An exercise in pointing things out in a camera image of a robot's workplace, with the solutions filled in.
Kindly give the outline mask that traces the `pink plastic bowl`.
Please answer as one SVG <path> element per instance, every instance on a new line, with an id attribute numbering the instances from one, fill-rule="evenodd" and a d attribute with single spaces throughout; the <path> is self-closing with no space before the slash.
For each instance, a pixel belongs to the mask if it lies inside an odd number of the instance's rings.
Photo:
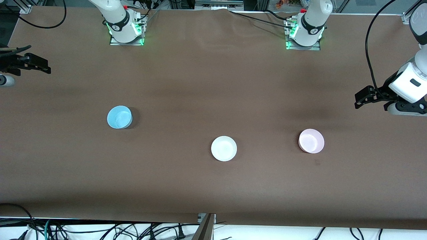
<path id="1" fill-rule="evenodd" d="M 325 139 L 319 131 L 305 129 L 299 135 L 298 145 L 304 152 L 316 154 L 323 150 Z"/>

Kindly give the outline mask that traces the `grey metal frame bar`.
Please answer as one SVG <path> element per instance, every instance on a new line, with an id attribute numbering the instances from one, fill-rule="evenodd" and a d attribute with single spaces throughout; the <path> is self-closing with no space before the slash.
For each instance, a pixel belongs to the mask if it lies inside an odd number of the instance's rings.
<path id="1" fill-rule="evenodd" d="M 244 11 L 244 0 L 195 0 L 194 9 Z"/>

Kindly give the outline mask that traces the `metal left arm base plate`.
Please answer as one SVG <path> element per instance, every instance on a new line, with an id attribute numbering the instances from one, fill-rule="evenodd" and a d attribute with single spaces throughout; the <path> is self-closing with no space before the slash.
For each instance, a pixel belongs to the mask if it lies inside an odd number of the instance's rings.
<path id="1" fill-rule="evenodd" d="M 295 33 L 299 30 L 299 26 L 297 24 L 297 18 L 291 17 L 286 18 L 283 21 L 284 26 L 290 26 L 290 28 L 284 28 L 285 34 L 285 42 L 287 50 L 310 50 L 310 51 L 319 51 L 321 49 L 320 46 L 320 38 L 316 41 L 316 43 L 312 46 L 303 46 L 298 44 L 293 38 Z"/>

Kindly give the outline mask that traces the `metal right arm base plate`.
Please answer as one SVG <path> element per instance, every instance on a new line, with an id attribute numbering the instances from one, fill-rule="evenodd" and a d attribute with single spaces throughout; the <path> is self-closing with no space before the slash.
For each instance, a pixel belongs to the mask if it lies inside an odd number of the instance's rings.
<path id="1" fill-rule="evenodd" d="M 127 14 L 129 15 L 127 23 L 117 25 L 106 22 L 111 35 L 110 45 L 143 46 L 147 26 L 146 16 L 139 12 Z"/>

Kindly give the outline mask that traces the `white plastic bowl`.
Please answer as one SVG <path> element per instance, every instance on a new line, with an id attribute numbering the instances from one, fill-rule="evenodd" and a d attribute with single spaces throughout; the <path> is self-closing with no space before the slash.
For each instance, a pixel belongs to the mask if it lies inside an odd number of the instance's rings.
<path id="1" fill-rule="evenodd" d="M 229 136 L 215 138 L 211 144 L 212 156 L 222 162 L 232 160 L 237 154 L 237 144 Z"/>

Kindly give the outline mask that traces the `brown table cover sheet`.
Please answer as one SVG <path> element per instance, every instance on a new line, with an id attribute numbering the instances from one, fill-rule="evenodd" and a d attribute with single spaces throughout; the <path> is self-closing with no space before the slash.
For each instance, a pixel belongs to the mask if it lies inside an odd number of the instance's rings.
<path id="1" fill-rule="evenodd" d="M 287 50 L 278 26 L 228 12 L 150 14 L 143 46 L 111 46 L 95 8 L 64 23 L 18 21 L 11 47 L 49 61 L 0 88 L 0 203 L 34 217 L 427 229 L 427 117 L 371 84 L 371 15 L 331 15 L 321 50 Z M 107 114 L 131 109 L 113 129 Z M 319 131 L 323 150 L 298 145 Z M 216 160 L 229 136 L 236 156 Z"/>

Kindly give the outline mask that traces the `aluminium frame profile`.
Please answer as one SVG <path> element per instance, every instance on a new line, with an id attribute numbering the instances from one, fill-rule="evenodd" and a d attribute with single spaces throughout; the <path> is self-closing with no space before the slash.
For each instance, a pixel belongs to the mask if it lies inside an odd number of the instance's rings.
<path id="1" fill-rule="evenodd" d="M 214 226 L 216 223 L 216 214 L 202 214 L 201 223 L 191 240 L 214 240 Z"/>

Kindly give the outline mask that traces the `light blue plastic bowl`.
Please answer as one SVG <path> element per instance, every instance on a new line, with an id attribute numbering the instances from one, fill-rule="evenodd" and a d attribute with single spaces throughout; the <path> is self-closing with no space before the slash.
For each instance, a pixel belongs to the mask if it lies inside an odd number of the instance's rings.
<path id="1" fill-rule="evenodd" d="M 132 124 L 133 115 L 130 108 L 118 105 L 108 112 L 106 120 L 113 129 L 126 129 Z"/>

